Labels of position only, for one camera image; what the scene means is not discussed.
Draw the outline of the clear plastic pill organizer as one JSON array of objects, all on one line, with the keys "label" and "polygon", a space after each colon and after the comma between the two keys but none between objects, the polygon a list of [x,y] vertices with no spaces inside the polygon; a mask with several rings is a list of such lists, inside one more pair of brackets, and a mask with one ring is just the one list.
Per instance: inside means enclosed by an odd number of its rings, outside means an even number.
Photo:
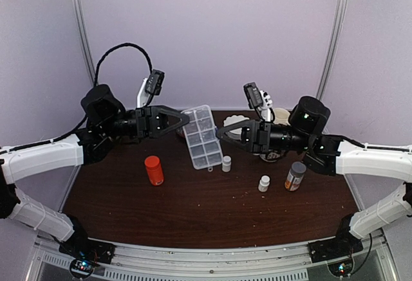
[{"label": "clear plastic pill organizer", "polygon": [[200,105],[183,110],[182,114],[189,117],[189,123],[182,129],[194,169],[212,172],[222,164],[223,154],[211,108]]}]

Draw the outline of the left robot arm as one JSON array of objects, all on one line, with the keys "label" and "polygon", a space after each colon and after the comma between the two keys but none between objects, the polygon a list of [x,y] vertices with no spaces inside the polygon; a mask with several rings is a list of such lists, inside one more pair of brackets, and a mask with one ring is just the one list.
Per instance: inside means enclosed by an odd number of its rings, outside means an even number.
[{"label": "left robot arm", "polygon": [[81,223],[33,200],[16,182],[57,168],[97,163],[118,139],[159,138],[188,124],[189,117],[164,105],[126,110],[106,84],[93,87],[80,104],[86,114],[85,127],[59,138],[2,149],[1,218],[44,231],[79,258],[86,258],[93,245]]}]

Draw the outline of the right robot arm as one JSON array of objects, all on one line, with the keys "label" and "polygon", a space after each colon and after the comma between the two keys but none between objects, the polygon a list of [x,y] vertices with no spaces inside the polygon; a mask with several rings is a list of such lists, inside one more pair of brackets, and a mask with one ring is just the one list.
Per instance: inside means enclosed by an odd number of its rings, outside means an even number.
[{"label": "right robot arm", "polygon": [[411,216],[411,146],[370,145],[345,136],[324,135],[329,117],[330,110],[321,101],[303,96],[288,125],[245,120],[220,128],[217,137],[253,154],[272,150],[302,153],[306,167],[322,175],[362,174],[400,180],[401,185],[391,194],[342,219],[330,242],[330,251],[341,257],[355,241]]}]

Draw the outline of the orange pill bottle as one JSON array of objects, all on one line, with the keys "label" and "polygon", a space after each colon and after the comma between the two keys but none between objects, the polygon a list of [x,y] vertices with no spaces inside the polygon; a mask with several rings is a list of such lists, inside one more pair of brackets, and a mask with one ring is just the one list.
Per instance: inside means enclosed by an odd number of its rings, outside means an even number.
[{"label": "orange pill bottle", "polygon": [[151,184],[160,186],[164,182],[164,173],[159,157],[148,156],[144,161],[144,165]]}]

